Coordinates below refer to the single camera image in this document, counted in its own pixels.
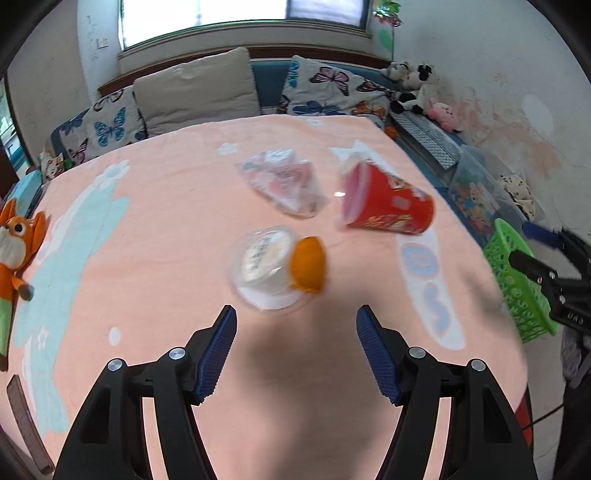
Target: white wall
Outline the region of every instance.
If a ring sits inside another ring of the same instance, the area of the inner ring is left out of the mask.
[[[119,0],[78,0],[77,31],[80,60],[88,96],[99,99],[98,87],[119,75]],[[108,46],[98,48],[106,38]]]
[[[76,22],[77,0],[63,0],[39,23],[8,68],[16,121],[35,157],[55,127],[89,105]]]
[[[527,0],[413,0],[395,58],[435,65],[464,138],[523,169],[553,226],[591,240],[591,85]]]

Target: table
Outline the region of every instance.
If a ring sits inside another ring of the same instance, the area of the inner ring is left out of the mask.
[[[389,163],[436,198],[433,227],[423,236],[339,230],[336,202],[313,219],[282,214],[236,169],[278,148],[312,160],[331,198],[340,158],[359,151]],[[380,395],[357,339],[363,304],[440,361],[482,358],[514,409],[522,399],[521,343],[480,248],[406,154],[366,119],[273,115],[189,127],[64,173],[40,209],[51,216],[50,233],[24,274],[35,297],[18,305],[1,378],[5,387],[20,374],[54,460],[110,359],[156,360],[210,326],[226,303],[238,312],[238,334],[215,394],[195,409],[223,480],[375,477],[400,409]],[[240,239],[273,225],[321,237],[329,263],[325,292],[282,316],[245,306],[228,282]],[[434,255],[429,278],[405,256],[417,249]],[[436,293],[430,300],[420,295],[427,284]],[[154,479],[165,479],[153,407],[145,406]],[[0,423],[24,449],[5,395]],[[427,479],[439,476],[448,423],[442,400]]]

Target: green plastic basket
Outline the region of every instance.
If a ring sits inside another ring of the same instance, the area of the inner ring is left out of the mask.
[[[495,220],[495,233],[484,247],[484,255],[495,273],[521,340],[529,342],[550,332],[556,335],[558,324],[550,319],[550,305],[540,286],[509,265],[509,254],[521,250],[534,256],[520,235],[501,218]]]

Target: plastic storage box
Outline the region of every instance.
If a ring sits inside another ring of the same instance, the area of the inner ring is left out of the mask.
[[[462,145],[462,157],[448,189],[457,209],[467,218],[472,231],[485,245],[495,232],[495,220],[502,218],[517,232],[526,221],[511,197],[497,182],[501,175],[515,174],[500,158],[483,148]],[[544,217],[535,204],[535,221]]]

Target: butterfly cushion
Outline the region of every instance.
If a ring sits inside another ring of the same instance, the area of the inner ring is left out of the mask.
[[[277,113],[364,116],[383,129],[392,94],[360,75],[294,55]]]
[[[133,86],[104,96],[62,124],[59,136],[64,170],[146,138]]]

